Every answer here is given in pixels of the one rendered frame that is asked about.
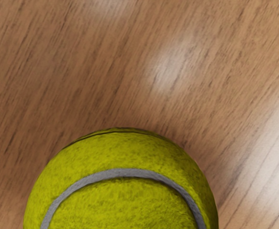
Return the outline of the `yellow-green tennis ball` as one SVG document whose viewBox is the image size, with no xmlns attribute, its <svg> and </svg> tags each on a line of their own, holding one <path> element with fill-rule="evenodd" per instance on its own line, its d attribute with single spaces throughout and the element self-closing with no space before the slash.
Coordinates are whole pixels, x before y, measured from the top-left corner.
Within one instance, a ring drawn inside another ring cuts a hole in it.
<svg viewBox="0 0 279 229">
<path fill-rule="evenodd" d="M 73 141 L 39 175 L 23 229 L 219 229 L 197 163 L 169 139 L 112 128 Z"/>
</svg>

